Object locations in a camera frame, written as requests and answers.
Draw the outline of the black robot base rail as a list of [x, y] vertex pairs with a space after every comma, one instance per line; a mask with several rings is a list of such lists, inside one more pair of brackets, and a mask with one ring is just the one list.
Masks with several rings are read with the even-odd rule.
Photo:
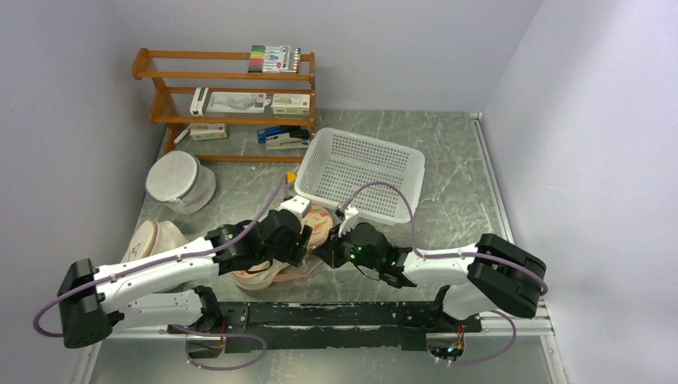
[[[259, 338], [271, 350], [399, 347], [425, 351], [430, 334], [482, 329], [479, 315], [458, 321], [430, 301], [220, 302], [188, 327], [207, 334], [227, 333], [227, 353], [258, 350]], [[256, 338], [247, 339], [247, 334]]]

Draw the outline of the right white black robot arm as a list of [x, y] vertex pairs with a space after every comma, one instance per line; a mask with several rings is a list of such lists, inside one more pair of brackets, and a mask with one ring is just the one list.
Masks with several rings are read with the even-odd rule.
[[491, 310], [533, 318], [548, 290], [545, 263], [495, 234], [482, 234], [476, 244], [466, 247], [419, 250], [394, 246], [363, 222], [345, 233], [332, 228], [313, 253], [332, 268], [350, 263], [371, 270], [397, 289], [441, 284], [441, 304], [433, 307], [431, 319], [442, 331]]

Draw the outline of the floral pink mesh laundry bag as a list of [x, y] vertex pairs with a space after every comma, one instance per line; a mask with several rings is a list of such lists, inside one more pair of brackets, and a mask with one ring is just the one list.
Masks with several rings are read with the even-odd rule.
[[326, 208], [313, 204], [303, 218], [302, 224], [309, 226], [312, 233], [306, 247], [306, 254], [299, 267], [273, 259], [246, 271], [233, 272], [233, 282], [243, 290], [255, 291], [264, 290], [274, 283], [290, 282], [311, 275], [322, 264], [319, 258], [312, 256], [312, 253], [329, 238], [329, 231], [333, 228], [334, 220]]

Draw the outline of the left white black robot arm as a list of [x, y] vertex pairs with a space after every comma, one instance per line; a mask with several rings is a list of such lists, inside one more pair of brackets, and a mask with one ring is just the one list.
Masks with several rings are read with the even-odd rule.
[[139, 299], [195, 279], [220, 276], [274, 259], [298, 266], [312, 230], [303, 224], [310, 208], [280, 207], [256, 223], [211, 230], [205, 237], [153, 257], [96, 267], [88, 259], [70, 265], [58, 289], [63, 344], [68, 349], [107, 338], [118, 324], [146, 316], [132, 310]]

